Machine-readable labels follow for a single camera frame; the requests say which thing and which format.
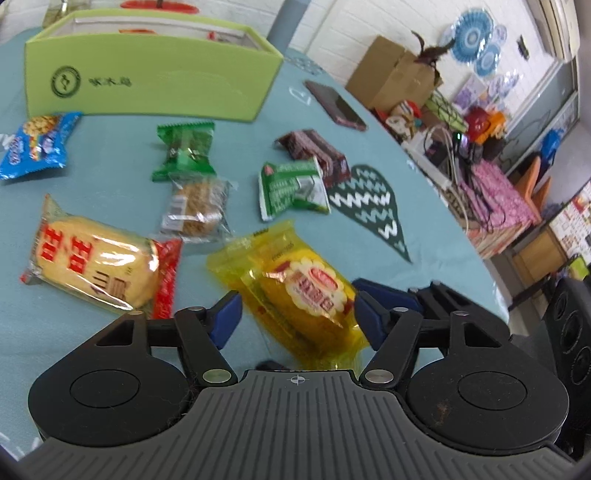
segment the blue snack package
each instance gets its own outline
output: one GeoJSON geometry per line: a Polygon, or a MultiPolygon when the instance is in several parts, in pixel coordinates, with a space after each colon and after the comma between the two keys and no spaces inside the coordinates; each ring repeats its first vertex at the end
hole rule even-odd
{"type": "Polygon", "coordinates": [[[23,123],[0,163],[0,179],[15,179],[45,168],[65,167],[64,144],[81,116],[81,112],[44,115],[23,123]]]}

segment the pink patterned cloth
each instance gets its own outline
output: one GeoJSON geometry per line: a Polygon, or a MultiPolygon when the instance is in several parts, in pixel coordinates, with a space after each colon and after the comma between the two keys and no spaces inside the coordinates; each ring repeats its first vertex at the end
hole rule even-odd
{"type": "Polygon", "coordinates": [[[472,173],[492,213],[489,218],[486,206],[462,182],[460,186],[470,200],[475,215],[482,223],[488,220],[489,225],[488,229],[480,225],[471,228],[468,237],[482,258],[490,258],[505,250],[530,225],[536,223],[537,216],[498,166],[482,161],[472,167],[472,173]]]}

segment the metal screw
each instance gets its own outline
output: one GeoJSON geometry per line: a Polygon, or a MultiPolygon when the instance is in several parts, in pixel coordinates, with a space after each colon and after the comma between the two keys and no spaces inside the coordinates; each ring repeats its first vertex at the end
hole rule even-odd
{"type": "Polygon", "coordinates": [[[384,384],[394,380],[394,375],[388,370],[377,369],[367,372],[365,378],[371,383],[384,384]]]}
{"type": "Polygon", "coordinates": [[[211,370],[207,370],[203,374],[203,379],[207,383],[224,383],[227,382],[232,378],[232,374],[228,370],[224,370],[223,368],[213,368],[211,370]]]}

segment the green box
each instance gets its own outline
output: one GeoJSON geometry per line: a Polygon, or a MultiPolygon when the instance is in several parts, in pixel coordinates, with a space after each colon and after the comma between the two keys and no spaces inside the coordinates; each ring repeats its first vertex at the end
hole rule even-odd
{"type": "Polygon", "coordinates": [[[245,25],[153,10],[78,11],[27,41],[27,109],[252,121],[282,61],[245,25]]]}

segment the red lid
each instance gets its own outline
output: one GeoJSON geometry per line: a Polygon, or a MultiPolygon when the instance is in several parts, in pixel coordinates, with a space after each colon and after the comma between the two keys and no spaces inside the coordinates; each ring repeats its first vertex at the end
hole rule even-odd
{"type": "Polygon", "coordinates": [[[181,14],[198,14],[199,9],[181,2],[163,2],[162,8],[156,7],[156,0],[127,0],[121,4],[121,8],[142,8],[146,10],[165,10],[181,14]]]}

